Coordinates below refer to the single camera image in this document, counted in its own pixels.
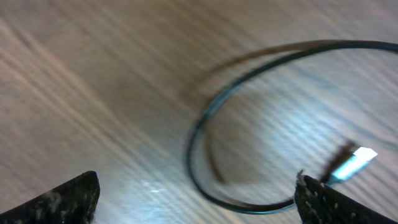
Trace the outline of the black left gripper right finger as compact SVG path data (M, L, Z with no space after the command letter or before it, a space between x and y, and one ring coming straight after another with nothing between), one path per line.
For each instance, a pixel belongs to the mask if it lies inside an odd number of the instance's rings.
M294 202L303 224L397 224L301 170Z

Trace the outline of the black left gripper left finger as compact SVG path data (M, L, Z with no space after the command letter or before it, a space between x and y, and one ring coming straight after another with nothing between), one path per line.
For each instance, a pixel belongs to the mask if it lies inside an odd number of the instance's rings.
M97 173L79 176L1 214L1 224L90 224L100 197Z

